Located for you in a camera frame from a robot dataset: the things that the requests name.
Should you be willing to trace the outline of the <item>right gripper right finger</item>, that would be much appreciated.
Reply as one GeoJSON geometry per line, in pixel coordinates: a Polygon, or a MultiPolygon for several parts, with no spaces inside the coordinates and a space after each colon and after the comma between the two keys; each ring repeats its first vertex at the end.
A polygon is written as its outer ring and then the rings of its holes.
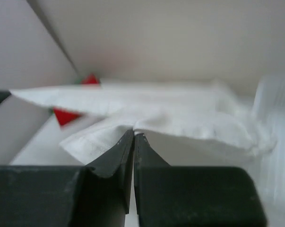
{"type": "Polygon", "coordinates": [[[265,227],[254,182],[234,166],[171,166],[135,137],[134,189],[141,227],[265,227]]]}

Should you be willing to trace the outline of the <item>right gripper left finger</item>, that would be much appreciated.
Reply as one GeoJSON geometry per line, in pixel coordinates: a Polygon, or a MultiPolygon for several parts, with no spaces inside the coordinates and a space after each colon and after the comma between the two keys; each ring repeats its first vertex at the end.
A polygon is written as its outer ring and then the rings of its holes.
{"type": "Polygon", "coordinates": [[[122,227],[134,133],[85,166],[0,166],[0,227],[122,227]]]}

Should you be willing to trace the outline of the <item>red t shirt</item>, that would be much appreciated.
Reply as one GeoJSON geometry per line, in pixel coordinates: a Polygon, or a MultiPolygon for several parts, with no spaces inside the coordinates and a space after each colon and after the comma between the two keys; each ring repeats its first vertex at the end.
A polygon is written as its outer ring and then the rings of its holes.
{"type": "MultiPolygon", "coordinates": [[[[93,74],[89,74],[87,77],[83,78],[84,80],[81,82],[81,85],[89,85],[89,84],[100,84],[100,80],[93,74]]],[[[72,113],[61,109],[54,109],[55,117],[58,121],[59,126],[63,127],[74,120],[82,117],[81,114],[72,113]]]]}

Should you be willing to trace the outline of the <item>white t shirt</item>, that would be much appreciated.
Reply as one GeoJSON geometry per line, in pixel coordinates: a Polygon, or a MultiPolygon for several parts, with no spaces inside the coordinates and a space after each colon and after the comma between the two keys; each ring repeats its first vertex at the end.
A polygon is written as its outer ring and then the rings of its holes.
{"type": "Polygon", "coordinates": [[[271,130],[220,82],[37,87],[11,94],[37,106],[101,118],[60,143],[83,164],[112,148],[128,130],[175,139],[231,163],[266,155],[276,146],[271,130]]]}

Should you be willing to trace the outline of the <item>green t shirt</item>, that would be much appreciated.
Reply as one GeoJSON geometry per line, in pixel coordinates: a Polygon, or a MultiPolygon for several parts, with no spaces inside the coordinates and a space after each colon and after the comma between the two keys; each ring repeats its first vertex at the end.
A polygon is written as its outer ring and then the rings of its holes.
{"type": "MultiPolygon", "coordinates": [[[[77,84],[81,84],[81,82],[83,81],[84,79],[83,78],[79,78],[79,79],[76,79],[72,84],[74,85],[77,85],[77,84]]],[[[54,108],[51,107],[49,110],[49,113],[50,114],[55,114],[55,111],[54,111],[54,108]]]]}

